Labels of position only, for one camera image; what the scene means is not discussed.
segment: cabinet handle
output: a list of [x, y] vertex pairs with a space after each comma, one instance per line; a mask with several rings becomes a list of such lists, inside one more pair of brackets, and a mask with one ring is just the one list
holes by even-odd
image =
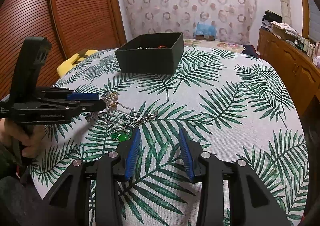
[[296, 69], [296, 71], [295, 71], [295, 73], [294, 73], [295, 76], [297, 75], [298, 69], [299, 69], [299, 65], [297, 65], [297, 69]]

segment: table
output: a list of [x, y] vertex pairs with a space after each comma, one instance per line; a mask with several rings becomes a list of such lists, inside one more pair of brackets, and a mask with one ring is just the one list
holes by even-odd
[[[140, 127], [142, 148], [135, 175], [120, 184], [124, 225], [195, 225], [201, 183], [186, 178], [178, 127], [220, 160], [245, 159], [286, 212], [292, 225], [303, 214], [308, 192], [308, 155], [297, 111], [273, 67], [262, 59], [217, 48], [186, 46], [173, 76], [120, 73], [114, 50], [97, 52], [62, 77], [56, 87], [103, 94], [157, 119]], [[74, 159], [99, 159], [116, 148], [112, 124], [49, 125], [44, 149], [30, 172], [44, 197]], [[225, 225], [229, 225], [227, 184]], [[95, 181], [90, 225], [94, 225]]]

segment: blue gripper pad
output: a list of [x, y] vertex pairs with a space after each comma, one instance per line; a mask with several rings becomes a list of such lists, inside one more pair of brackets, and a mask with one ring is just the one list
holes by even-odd
[[99, 100], [97, 93], [71, 93], [67, 95], [67, 100]]
[[135, 171], [140, 144], [141, 134], [140, 129], [138, 128], [132, 135], [132, 144], [125, 165], [124, 177], [126, 181], [129, 181], [130, 177], [133, 176], [133, 173]]
[[195, 174], [193, 172], [192, 156], [186, 140], [188, 139], [185, 138], [182, 129], [179, 129], [179, 146], [184, 164], [184, 169], [186, 171], [187, 177], [192, 182], [195, 177]]

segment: human hand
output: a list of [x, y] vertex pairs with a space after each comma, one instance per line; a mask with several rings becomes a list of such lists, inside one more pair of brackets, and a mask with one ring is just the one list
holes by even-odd
[[44, 125], [34, 126], [32, 135], [28, 136], [22, 127], [10, 119], [0, 120], [0, 143], [9, 148], [12, 140], [21, 141], [22, 145], [26, 146], [22, 150], [23, 157], [35, 158], [38, 155], [44, 134]]

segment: louvered wooden door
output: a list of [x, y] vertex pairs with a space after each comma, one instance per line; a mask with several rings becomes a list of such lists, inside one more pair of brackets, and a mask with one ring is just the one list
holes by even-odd
[[55, 0], [55, 4], [68, 57], [84, 48], [103, 50], [123, 44], [111, 0]]
[[51, 25], [47, 0], [5, 0], [0, 8], [0, 99], [10, 91], [15, 64], [27, 36], [43, 36], [52, 43], [38, 85], [50, 86], [59, 78], [56, 69], [64, 59]]

